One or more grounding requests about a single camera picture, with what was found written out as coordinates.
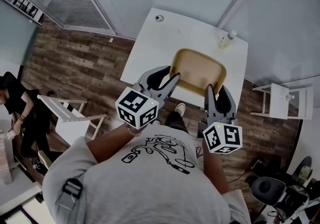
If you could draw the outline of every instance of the wooden floor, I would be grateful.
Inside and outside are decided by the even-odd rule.
[[[120,81],[134,41],[79,31],[62,30],[49,20],[43,22],[40,34],[34,44],[32,56],[24,67],[22,83],[28,89],[39,89],[44,95],[54,91],[57,97],[66,99],[86,99],[85,115],[107,113],[107,118],[99,135],[121,125],[115,109],[115,101],[128,86]],[[282,157],[284,167],[290,157],[299,121],[272,119],[250,115],[262,109],[262,93],[252,91],[253,85],[244,81],[236,117],[243,131],[243,148],[224,155],[223,166],[228,181],[238,178],[256,157],[269,159],[271,155]],[[160,119],[164,121],[174,110],[177,100],[166,102]],[[204,117],[199,108],[187,104],[183,117],[192,136],[196,136],[198,121]],[[68,147],[54,127],[48,135],[50,147],[64,151]],[[40,183],[43,177],[32,169],[29,160],[19,156],[27,165],[28,172]],[[255,200],[245,183],[246,173],[239,180],[230,183],[232,189],[242,189],[250,211],[259,210],[261,204]]]

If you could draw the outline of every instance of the gray t-shirt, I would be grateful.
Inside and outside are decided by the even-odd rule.
[[[181,130],[149,124],[99,164],[85,139],[77,139],[43,181],[54,219],[63,185],[83,173],[86,224],[250,223],[241,190],[221,195],[199,169],[192,138]]]

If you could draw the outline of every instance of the person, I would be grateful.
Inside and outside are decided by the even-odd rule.
[[[71,213],[61,215],[72,210],[64,203],[71,197],[69,203],[80,200],[76,223],[251,223],[241,190],[229,191],[221,157],[205,141],[200,170],[185,109],[179,103],[165,125],[121,125],[89,142],[78,138],[44,177],[43,198],[55,222],[73,223],[63,219]],[[65,193],[72,178],[82,191]]]
[[[50,151],[47,131],[51,112],[37,98],[38,94],[38,90],[27,90],[10,72],[0,76],[0,106],[4,105],[11,115],[15,135],[20,134],[24,128],[20,153],[32,159],[33,168],[37,172],[45,174],[47,169],[41,163],[38,153],[32,149],[33,143],[36,142],[40,156],[48,157],[52,162],[62,153]]]

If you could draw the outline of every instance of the woman in black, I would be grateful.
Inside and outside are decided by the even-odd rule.
[[[14,76],[7,72],[0,76],[0,106],[4,105],[12,117],[13,130],[16,135],[25,128],[21,143],[21,155],[31,158],[34,168],[43,173],[39,166],[38,153],[32,149],[36,142],[40,151],[53,162],[62,153],[50,151],[47,131],[50,126],[51,112],[47,106],[37,98],[38,90],[27,90]]]

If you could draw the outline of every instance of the sneaker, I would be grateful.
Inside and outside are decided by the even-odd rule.
[[[180,116],[183,117],[186,111],[186,104],[184,104],[183,102],[180,102],[178,105],[176,105],[174,111],[178,112]]]
[[[153,124],[153,125],[161,125],[161,123],[160,123],[159,120],[154,120],[154,121],[152,122],[152,124]]]
[[[40,161],[44,164],[44,166],[49,170],[50,166],[52,165],[52,161],[47,157],[45,152],[42,150],[38,151],[38,156],[40,158]]]
[[[40,160],[36,157],[32,159],[32,168],[35,169],[41,175],[45,175],[47,173],[47,168]]]

